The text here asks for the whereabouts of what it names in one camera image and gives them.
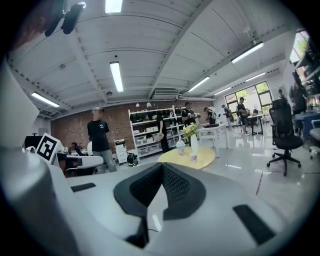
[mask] red floor line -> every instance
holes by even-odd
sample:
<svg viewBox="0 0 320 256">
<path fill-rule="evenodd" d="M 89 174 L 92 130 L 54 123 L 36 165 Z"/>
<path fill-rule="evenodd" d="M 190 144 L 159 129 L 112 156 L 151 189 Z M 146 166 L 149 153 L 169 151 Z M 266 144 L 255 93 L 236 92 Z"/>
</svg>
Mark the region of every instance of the red floor line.
<svg viewBox="0 0 320 256">
<path fill-rule="evenodd" d="M 261 185 L 261 181 L 262 181 L 262 175 L 264 174 L 264 172 L 262 171 L 261 172 L 261 176 L 260 176 L 260 180 L 259 180 L 259 184 L 258 184 L 258 187 L 256 189 L 256 192 L 255 192 L 255 195 L 257 196 L 258 195 L 258 192 L 259 192 L 259 189 L 260 189 L 260 185 Z"/>
</svg>

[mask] headphones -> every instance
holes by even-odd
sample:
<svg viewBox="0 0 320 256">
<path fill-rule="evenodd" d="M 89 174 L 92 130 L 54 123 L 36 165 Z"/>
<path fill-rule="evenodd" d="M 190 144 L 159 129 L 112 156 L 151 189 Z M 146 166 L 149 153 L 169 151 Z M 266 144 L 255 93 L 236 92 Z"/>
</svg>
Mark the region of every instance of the headphones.
<svg viewBox="0 0 320 256">
<path fill-rule="evenodd" d="M 65 12 L 65 7 L 65 0 L 54 0 L 51 12 L 53 21 L 49 29 L 44 33 L 46 37 L 49 37 L 55 31 L 61 19 L 64 19 L 61 26 L 63 33 L 66 35 L 70 34 L 75 29 L 80 14 L 83 12 L 84 8 L 86 8 L 86 3 L 78 2 L 67 12 Z"/>
</svg>

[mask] chair armrest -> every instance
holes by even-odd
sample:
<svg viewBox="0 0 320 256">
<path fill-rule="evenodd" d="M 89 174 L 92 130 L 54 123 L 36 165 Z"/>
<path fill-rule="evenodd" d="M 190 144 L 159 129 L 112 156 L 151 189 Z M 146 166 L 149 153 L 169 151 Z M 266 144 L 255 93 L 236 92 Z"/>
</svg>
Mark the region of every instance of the chair armrest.
<svg viewBox="0 0 320 256">
<path fill-rule="evenodd" d="M 320 119 L 318 119 L 318 120 L 312 120 L 311 123 L 312 123 L 313 128 L 317 128 L 317 127 L 316 127 L 316 123 L 320 123 Z"/>
</svg>

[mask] chair seat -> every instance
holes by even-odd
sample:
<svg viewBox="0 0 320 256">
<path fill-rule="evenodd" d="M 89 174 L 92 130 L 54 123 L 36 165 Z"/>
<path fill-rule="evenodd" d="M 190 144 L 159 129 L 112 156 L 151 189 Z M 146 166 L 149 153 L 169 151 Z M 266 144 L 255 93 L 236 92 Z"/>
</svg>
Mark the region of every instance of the chair seat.
<svg viewBox="0 0 320 256">
<path fill-rule="evenodd" d="M 320 141 L 320 128 L 314 128 L 310 130 L 310 135 L 317 141 Z"/>
<path fill-rule="evenodd" d="M 294 150 L 301 147 L 304 142 L 298 136 L 288 136 L 282 138 L 273 138 L 275 145 L 282 150 Z"/>
</svg>

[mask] mesh chair back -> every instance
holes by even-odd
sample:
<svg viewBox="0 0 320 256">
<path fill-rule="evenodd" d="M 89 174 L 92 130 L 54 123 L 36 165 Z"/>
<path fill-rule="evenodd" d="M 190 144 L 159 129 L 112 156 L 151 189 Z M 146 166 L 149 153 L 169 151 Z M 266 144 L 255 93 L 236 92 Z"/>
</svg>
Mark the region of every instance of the mesh chair back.
<svg viewBox="0 0 320 256">
<path fill-rule="evenodd" d="M 269 109 L 270 116 L 275 124 L 275 136 L 283 138 L 295 134 L 291 117 L 291 108 L 285 99 L 277 99 L 272 102 Z"/>
</svg>

